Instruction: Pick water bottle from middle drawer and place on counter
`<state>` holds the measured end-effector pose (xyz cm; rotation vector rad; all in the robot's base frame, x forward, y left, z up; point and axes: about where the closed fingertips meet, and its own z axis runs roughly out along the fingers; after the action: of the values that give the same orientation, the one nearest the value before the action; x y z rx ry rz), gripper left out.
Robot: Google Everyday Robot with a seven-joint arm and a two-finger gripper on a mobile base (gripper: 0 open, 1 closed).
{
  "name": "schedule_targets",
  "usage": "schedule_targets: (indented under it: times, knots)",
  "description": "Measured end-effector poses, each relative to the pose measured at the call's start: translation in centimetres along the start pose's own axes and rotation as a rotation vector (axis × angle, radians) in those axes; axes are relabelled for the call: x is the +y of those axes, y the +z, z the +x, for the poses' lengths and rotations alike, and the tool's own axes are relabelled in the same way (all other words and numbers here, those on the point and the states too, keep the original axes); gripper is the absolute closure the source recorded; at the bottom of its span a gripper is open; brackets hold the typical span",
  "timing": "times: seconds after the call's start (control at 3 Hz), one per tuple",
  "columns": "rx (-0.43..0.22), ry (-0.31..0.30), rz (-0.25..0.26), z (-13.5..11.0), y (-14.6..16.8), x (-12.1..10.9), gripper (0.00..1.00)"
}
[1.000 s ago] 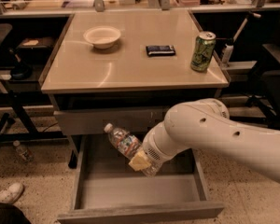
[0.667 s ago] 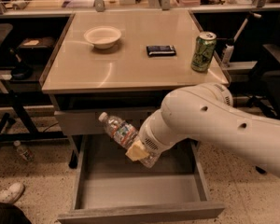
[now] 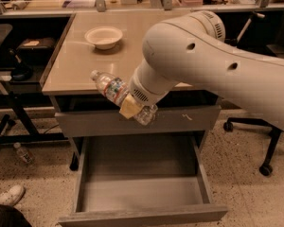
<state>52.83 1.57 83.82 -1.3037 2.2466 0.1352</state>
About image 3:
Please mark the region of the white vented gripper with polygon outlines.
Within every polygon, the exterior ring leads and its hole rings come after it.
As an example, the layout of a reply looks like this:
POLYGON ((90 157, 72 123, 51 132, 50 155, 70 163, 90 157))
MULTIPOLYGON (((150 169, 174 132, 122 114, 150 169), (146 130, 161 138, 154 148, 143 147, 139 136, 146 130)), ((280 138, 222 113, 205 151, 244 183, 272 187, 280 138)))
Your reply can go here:
POLYGON ((143 105, 156 104, 177 84, 178 81, 160 75, 143 60, 133 72, 129 82, 130 94, 124 98, 119 112, 129 119, 138 114, 143 105))

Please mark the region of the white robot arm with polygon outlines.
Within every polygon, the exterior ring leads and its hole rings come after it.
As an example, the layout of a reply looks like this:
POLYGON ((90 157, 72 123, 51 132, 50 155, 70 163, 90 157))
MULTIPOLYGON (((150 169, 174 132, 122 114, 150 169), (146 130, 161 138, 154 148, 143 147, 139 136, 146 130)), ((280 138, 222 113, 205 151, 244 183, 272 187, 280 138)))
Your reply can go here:
POLYGON ((284 131, 284 59, 224 42, 219 16, 197 11, 152 26, 129 89, 153 105, 183 82, 220 96, 284 131))

